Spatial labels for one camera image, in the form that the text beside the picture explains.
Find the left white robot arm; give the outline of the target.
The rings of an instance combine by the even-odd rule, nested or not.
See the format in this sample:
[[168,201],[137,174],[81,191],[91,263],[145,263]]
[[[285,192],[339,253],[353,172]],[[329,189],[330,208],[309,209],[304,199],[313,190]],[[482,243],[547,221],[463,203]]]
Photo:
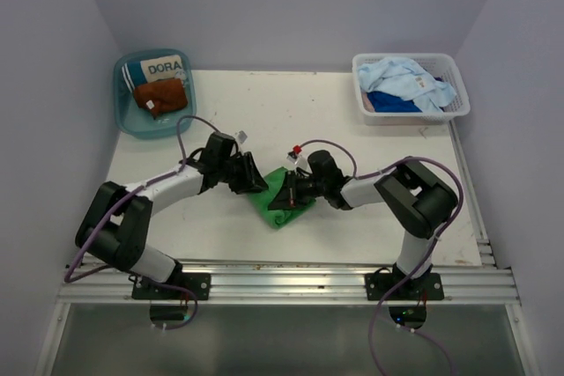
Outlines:
[[107,268],[141,276],[164,299],[173,299],[186,287],[182,265],[147,244],[153,216],[189,197],[225,183],[237,195],[268,189],[250,152],[242,152],[236,139],[213,132],[205,146],[184,153],[179,164],[150,180],[129,185],[103,183],[78,228],[78,254],[64,277],[76,282],[74,270],[85,254]]

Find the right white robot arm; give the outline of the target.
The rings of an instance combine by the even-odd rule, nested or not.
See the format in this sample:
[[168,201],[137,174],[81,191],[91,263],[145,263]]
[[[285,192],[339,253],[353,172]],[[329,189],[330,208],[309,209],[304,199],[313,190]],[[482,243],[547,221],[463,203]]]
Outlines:
[[302,210],[318,197],[332,208],[352,210],[384,203],[404,228],[392,287],[403,299],[424,288],[441,230],[460,209],[463,196],[426,167],[431,160],[408,157],[372,176],[346,176],[326,150],[308,156],[309,170],[287,171],[269,210]]

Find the green microfiber towel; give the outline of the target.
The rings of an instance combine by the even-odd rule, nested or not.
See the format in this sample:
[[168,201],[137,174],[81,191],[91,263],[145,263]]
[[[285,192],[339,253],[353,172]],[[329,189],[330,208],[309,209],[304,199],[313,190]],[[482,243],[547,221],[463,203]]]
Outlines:
[[311,199],[308,204],[303,209],[293,209],[293,210],[269,210],[268,206],[282,188],[284,178],[286,176],[287,168],[281,166],[266,176],[263,177],[264,181],[268,185],[268,189],[261,193],[248,194],[247,198],[255,208],[258,215],[264,220],[264,222],[271,228],[278,230],[284,226],[290,224],[295,219],[306,213],[311,209],[315,203],[316,199]]

